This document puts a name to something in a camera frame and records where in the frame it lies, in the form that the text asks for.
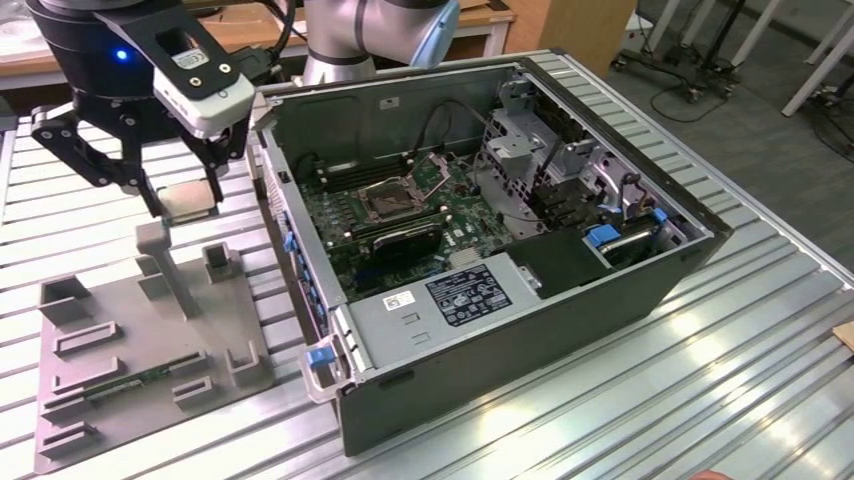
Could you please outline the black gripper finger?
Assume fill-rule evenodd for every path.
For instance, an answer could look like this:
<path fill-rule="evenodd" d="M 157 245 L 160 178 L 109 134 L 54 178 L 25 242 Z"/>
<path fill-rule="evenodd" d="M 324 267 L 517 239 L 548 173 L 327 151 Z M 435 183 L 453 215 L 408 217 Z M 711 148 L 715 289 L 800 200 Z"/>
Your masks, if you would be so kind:
<path fill-rule="evenodd" d="M 249 122 L 238 121 L 213 139 L 194 137 L 180 123 L 176 133 L 204 167 L 205 178 L 216 203 L 224 199 L 218 178 L 228 172 L 228 163 L 245 151 Z"/>
<path fill-rule="evenodd" d="M 129 195 L 138 195 L 152 217 L 162 215 L 142 169 L 142 130 L 138 116 L 120 113 L 106 121 L 112 136 L 120 140 L 121 156 L 110 158 L 78 134 L 78 116 L 72 105 L 50 108 L 40 106 L 30 113 L 30 136 L 53 156 L 94 187 L 116 184 Z"/>

